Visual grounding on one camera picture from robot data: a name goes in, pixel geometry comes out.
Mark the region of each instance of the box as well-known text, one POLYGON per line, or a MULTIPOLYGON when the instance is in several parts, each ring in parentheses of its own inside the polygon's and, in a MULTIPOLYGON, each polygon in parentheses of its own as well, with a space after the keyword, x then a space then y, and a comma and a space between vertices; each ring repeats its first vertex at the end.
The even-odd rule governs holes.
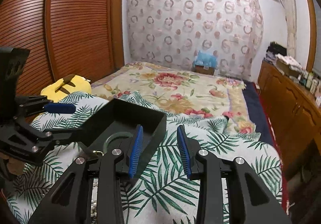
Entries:
POLYGON ((297 78, 300 74, 298 71, 291 70, 289 65, 281 62, 279 59, 276 61, 276 67, 282 70, 287 76, 294 76, 297 78))
POLYGON ((195 65, 195 72, 204 75, 214 75, 215 68, 202 65, 195 65))
POLYGON ((105 140, 116 132, 135 133, 143 127, 142 153, 136 176, 140 176, 166 133, 166 114, 124 100, 113 99, 91 116, 73 136, 91 150, 102 151, 105 140))

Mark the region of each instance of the curtain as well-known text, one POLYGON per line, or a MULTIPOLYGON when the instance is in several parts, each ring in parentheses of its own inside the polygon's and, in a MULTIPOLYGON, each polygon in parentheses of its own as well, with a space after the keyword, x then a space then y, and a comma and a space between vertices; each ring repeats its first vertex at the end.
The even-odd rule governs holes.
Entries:
POLYGON ((285 9, 286 24, 288 27, 287 55, 295 58, 296 31, 297 31, 297 10, 295 0, 281 0, 285 9))
POLYGON ((263 36, 258 0, 127 0, 127 22, 133 61, 191 70, 202 51, 248 80, 263 36))

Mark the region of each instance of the sliding wardrobe door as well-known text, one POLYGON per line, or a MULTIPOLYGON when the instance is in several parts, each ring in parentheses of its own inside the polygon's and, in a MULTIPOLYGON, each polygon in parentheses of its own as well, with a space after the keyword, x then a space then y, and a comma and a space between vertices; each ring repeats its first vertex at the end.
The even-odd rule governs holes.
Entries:
POLYGON ((113 72, 110 0, 47 0, 46 35, 55 79, 96 81, 113 72))
POLYGON ((44 0, 3 0, 0 5, 0 45, 30 50, 18 94, 40 94, 41 89, 53 83, 45 51, 43 5, 44 0))

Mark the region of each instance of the palm leaf blanket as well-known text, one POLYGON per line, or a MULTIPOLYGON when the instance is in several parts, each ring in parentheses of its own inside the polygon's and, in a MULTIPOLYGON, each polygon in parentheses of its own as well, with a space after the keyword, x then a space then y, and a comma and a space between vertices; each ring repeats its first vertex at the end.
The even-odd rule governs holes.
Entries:
MULTIPOLYGON (((155 110, 156 105, 143 99, 136 91, 120 99, 155 110)), ((38 116, 32 126, 38 130, 81 126, 108 101, 87 93, 75 92, 62 103, 73 103, 74 114, 38 116)), ((198 140, 201 147, 219 158, 233 160, 243 157, 281 203, 281 161, 277 151, 259 141, 260 133, 240 134, 227 131, 225 117, 198 118, 186 114, 167 115, 167 131, 140 179, 134 187, 121 183, 121 199, 126 224, 190 224, 195 223, 199 196, 199 181, 186 178, 176 141, 177 126, 184 124, 189 138, 198 140)), ((41 199, 78 157, 77 143, 58 145, 48 153, 41 167, 26 164, 24 173, 6 183, 5 195, 10 210, 20 223, 27 224, 41 199)), ((229 222, 226 181, 222 179, 224 223, 229 222)))

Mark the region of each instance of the wooden wardrobe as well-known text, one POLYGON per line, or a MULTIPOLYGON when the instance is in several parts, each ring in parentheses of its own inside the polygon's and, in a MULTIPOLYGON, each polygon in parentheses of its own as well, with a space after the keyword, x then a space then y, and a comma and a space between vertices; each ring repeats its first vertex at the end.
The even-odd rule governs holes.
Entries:
POLYGON ((290 179, 309 159, 304 157, 311 143, 321 154, 321 108, 308 90, 265 61, 258 85, 281 151, 285 177, 290 179))
POLYGON ((110 0, 3 0, 0 45, 31 50, 18 94, 39 94, 68 74, 114 72, 110 0))

